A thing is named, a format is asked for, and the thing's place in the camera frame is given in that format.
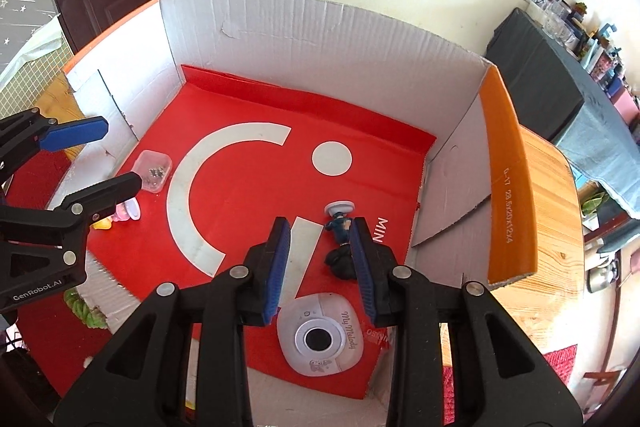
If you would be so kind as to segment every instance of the red mat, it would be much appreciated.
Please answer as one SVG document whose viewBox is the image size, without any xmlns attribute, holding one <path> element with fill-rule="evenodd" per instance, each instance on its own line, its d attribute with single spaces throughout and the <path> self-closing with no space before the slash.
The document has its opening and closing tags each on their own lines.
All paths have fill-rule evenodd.
<svg viewBox="0 0 640 427">
<path fill-rule="evenodd" d="M 571 371 L 574 369 L 575 353 L 578 346 L 569 346 L 558 351 L 552 351 L 545 355 L 546 361 L 560 377 L 560 380 L 567 385 Z M 442 383 L 444 385 L 444 423 L 453 423 L 455 420 L 454 394 L 453 394 L 453 369 L 451 367 L 442 368 Z"/>
<path fill-rule="evenodd" d="M 14 175 L 7 203 L 45 208 L 71 165 L 63 151 L 40 152 Z M 106 330 L 90 330 L 57 293 L 18 311 L 18 329 L 53 388 L 64 396 L 83 371 L 82 363 L 111 338 Z"/>
<path fill-rule="evenodd" d="M 185 155 L 214 131 L 246 122 L 290 127 L 282 146 L 247 141 L 227 146 L 198 170 L 188 198 L 191 218 L 200 235 L 226 254 L 218 271 L 239 264 L 252 245 L 268 237 L 275 216 L 293 224 L 296 217 L 324 224 L 324 206 L 351 200 L 356 214 L 371 230 L 386 219 L 383 242 L 402 262 L 411 235 L 422 181 L 424 158 L 434 137 L 371 111 L 318 94 L 284 89 L 226 74 L 184 67 L 187 84 L 145 134 L 124 164 L 127 172 L 145 149 L 168 154 L 174 172 Z M 320 173 L 312 163 L 319 144 L 337 141 L 348 147 L 351 167 L 342 175 Z M 167 188 L 141 192 L 142 219 L 115 223 L 108 232 L 93 231 L 89 249 L 114 277 L 139 298 L 170 280 L 180 287 L 208 282 L 178 249 L 169 229 Z M 363 331 L 370 324 L 356 283 L 336 279 L 324 265 L 335 248 L 321 233 L 298 296 L 335 292 L 356 310 Z M 304 377 L 287 364 L 276 325 L 247 328 L 250 367 L 325 393 L 363 398 L 380 346 L 365 342 L 353 368 L 322 378 Z"/>
</svg>

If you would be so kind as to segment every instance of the figurine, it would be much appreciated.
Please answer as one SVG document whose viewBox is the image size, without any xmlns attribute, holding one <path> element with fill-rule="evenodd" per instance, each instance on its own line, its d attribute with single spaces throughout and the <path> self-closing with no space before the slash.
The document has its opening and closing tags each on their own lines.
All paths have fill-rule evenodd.
<svg viewBox="0 0 640 427">
<path fill-rule="evenodd" d="M 347 217 L 347 214 L 354 209 L 355 205 L 351 201 L 334 201 L 324 208 L 331 217 L 324 229 L 333 232 L 335 242 L 339 245 L 327 254 L 324 263 L 338 279 L 343 280 L 356 280 L 356 270 L 349 244 L 351 217 Z"/>
</svg>

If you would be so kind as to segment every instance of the corrugated cardboard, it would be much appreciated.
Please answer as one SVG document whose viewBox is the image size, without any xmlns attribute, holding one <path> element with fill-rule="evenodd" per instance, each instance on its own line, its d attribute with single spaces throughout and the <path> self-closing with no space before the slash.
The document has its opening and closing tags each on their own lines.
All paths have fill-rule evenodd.
<svg viewBox="0 0 640 427">
<path fill-rule="evenodd" d="M 82 111 L 105 113 L 110 132 L 85 147 L 52 204 L 118 169 L 181 88 L 181 64 L 328 95 L 433 134 L 412 238 L 415 267 L 453 286 L 535 272 L 524 147 L 497 69 L 415 26 L 319 0 L 156 0 L 110 28 L 65 68 Z M 122 291 L 106 297 L 102 286 L 116 284 L 91 277 L 81 293 L 106 309 L 135 305 Z M 389 361 L 380 367 L 364 400 L 249 370 L 254 421 L 383 424 Z"/>
</svg>

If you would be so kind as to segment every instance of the red rug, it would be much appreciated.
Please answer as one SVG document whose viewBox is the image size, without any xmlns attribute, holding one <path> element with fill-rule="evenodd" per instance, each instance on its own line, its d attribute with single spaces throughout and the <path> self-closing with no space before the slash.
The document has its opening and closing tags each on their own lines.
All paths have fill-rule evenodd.
<svg viewBox="0 0 640 427">
<path fill-rule="evenodd" d="M 560 377 L 560 380 L 567 385 L 571 371 L 574 369 L 575 352 L 578 346 L 569 346 L 558 351 L 552 351 L 545 355 L 546 361 Z M 453 391 L 453 369 L 451 367 L 442 368 L 442 383 L 444 385 L 444 423 L 453 423 L 454 414 L 454 391 Z"/>
<path fill-rule="evenodd" d="M 15 172 L 7 204 L 45 208 L 70 166 L 64 151 L 39 152 Z"/>
</svg>

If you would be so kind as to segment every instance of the screw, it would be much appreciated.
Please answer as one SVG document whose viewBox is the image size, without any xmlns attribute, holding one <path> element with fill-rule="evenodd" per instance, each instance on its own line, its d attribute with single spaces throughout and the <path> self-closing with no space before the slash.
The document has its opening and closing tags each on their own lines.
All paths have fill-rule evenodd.
<svg viewBox="0 0 640 427">
<path fill-rule="evenodd" d="M 466 291 L 474 297 L 479 297 L 484 293 L 484 286 L 479 282 L 471 281 L 466 285 Z"/>
<path fill-rule="evenodd" d="M 164 169 L 162 167 L 150 168 L 149 174 L 151 174 L 154 178 L 161 178 L 162 176 L 164 176 Z"/>
<path fill-rule="evenodd" d="M 175 285 L 171 282 L 163 282 L 156 288 L 156 293 L 161 297 L 168 297 L 175 291 Z"/>
<path fill-rule="evenodd" d="M 400 265 L 396 266 L 391 273 L 398 279 L 409 279 L 411 277 L 411 268 Z"/>
<path fill-rule="evenodd" d="M 73 253 L 71 250 L 67 250 L 62 256 L 62 261 L 64 261 L 65 264 L 68 264 L 69 266 L 71 266 L 76 262 L 76 254 Z"/>
<path fill-rule="evenodd" d="M 244 279 L 244 277 L 249 275 L 249 269 L 243 265 L 234 266 L 229 270 L 229 275 L 234 279 Z"/>
</svg>

